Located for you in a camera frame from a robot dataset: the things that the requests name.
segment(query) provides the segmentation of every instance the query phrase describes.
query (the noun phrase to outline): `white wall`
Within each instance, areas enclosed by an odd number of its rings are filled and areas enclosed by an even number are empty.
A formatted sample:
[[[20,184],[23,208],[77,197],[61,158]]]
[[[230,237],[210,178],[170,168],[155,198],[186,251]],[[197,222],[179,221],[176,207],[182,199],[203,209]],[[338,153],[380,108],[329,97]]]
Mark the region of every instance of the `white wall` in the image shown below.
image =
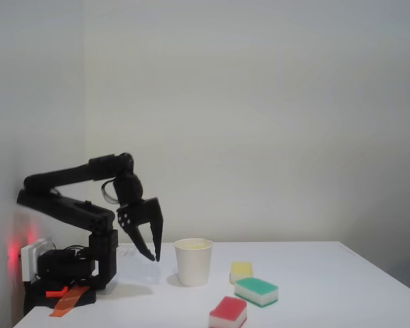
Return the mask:
[[[88,152],[134,155],[166,241],[339,240],[410,285],[410,1],[85,4]]]
[[[82,231],[15,203],[29,174],[86,161],[83,132],[83,19],[74,0],[0,0],[0,328],[22,315],[16,252],[32,234],[59,246]],[[70,195],[85,198],[82,186]]]

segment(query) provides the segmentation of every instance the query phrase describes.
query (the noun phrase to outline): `white paper cup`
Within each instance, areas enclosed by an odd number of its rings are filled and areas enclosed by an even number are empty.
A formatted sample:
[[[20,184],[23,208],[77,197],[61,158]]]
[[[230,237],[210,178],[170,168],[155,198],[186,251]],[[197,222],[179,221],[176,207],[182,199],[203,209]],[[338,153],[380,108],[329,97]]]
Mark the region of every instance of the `white paper cup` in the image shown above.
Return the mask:
[[[203,286],[210,275],[213,242],[201,238],[181,239],[174,243],[179,282],[188,287]]]

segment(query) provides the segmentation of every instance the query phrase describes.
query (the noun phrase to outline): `orange tape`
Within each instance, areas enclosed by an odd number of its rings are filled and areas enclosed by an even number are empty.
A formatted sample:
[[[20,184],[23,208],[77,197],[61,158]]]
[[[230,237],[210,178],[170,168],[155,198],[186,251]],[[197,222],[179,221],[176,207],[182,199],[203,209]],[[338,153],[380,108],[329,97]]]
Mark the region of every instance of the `orange tape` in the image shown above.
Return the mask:
[[[49,298],[51,298],[51,297],[55,297],[55,298],[63,297],[63,296],[65,296],[65,294],[67,292],[68,292],[68,287],[65,286],[64,289],[59,291],[59,292],[46,292],[46,297],[49,297]]]
[[[75,286],[71,288],[56,304],[50,316],[61,318],[71,311],[81,296],[89,290],[89,286]]]

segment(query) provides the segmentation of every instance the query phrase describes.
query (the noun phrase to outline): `green and white sponge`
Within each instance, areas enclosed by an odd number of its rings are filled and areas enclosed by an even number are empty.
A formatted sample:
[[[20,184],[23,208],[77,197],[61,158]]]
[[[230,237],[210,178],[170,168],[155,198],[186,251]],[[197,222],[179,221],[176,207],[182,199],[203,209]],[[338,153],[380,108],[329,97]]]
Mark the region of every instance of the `green and white sponge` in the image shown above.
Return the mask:
[[[258,278],[245,278],[235,283],[235,295],[263,308],[278,300],[278,286]]]

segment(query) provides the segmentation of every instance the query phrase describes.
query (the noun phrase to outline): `red and white sponge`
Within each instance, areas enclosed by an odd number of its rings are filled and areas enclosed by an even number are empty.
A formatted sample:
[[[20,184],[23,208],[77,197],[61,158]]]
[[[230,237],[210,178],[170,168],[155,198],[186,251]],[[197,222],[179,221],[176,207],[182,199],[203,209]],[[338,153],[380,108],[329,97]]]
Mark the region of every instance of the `red and white sponge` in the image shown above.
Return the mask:
[[[247,304],[243,299],[225,296],[210,312],[210,328],[240,328],[247,319]]]

